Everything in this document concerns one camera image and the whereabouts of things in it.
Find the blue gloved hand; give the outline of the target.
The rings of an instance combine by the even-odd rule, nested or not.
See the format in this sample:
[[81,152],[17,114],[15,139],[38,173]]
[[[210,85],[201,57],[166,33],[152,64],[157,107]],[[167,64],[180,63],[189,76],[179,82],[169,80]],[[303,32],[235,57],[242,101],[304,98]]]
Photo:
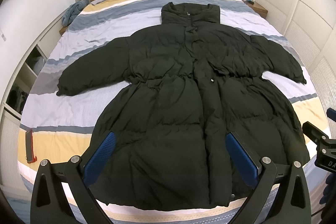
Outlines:
[[319,201],[320,205],[326,204],[331,196],[331,192],[335,187],[335,173],[330,173],[326,178],[326,187],[323,190],[322,198]]

